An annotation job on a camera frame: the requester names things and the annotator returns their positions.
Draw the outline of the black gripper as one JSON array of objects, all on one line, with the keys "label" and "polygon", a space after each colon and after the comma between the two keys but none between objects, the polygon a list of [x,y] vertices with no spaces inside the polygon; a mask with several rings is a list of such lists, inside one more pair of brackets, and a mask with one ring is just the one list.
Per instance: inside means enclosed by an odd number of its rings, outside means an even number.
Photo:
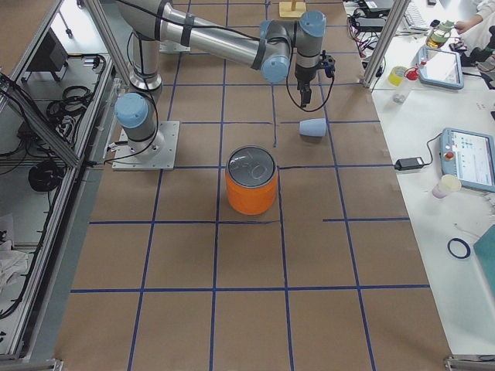
[{"label": "black gripper", "polygon": [[312,90],[310,83],[316,77],[316,71],[317,66],[295,66],[295,78],[297,79],[297,90],[300,93],[300,104],[302,108],[306,108],[307,104],[311,102]]}]

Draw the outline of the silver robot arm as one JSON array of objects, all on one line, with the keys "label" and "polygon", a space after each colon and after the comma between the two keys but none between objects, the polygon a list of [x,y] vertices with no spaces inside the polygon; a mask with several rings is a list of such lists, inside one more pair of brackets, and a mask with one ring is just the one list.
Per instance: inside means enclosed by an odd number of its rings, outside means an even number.
[{"label": "silver robot arm", "polygon": [[318,71],[334,77],[334,60],[322,48],[326,17],[319,11],[304,12],[296,20],[265,20],[259,36],[251,36],[181,12],[170,1],[119,1],[118,10],[131,27],[128,75],[136,90],[161,90],[160,53],[192,49],[249,66],[269,83],[279,83],[293,72],[302,111],[311,102],[311,83]]}]

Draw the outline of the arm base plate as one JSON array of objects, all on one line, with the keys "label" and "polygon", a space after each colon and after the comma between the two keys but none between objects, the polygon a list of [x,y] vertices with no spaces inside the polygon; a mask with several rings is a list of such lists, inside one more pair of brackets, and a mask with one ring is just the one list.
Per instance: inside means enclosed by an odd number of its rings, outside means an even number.
[{"label": "arm base plate", "polygon": [[180,43],[176,43],[171,40],[165,40],[160,42],[159,52],[161,54],[189,53],[190,48],[188,46],[183,46]]},{"label": "arm base plate", "polygon": [[173,170],[179,139],[180,123],[178,121],[160,121],[158,133],[152,141],[134,142],[128,139],[121,129],[120,141],[126,144],[116,149],[117,160],[112,162],[116,171]]}]

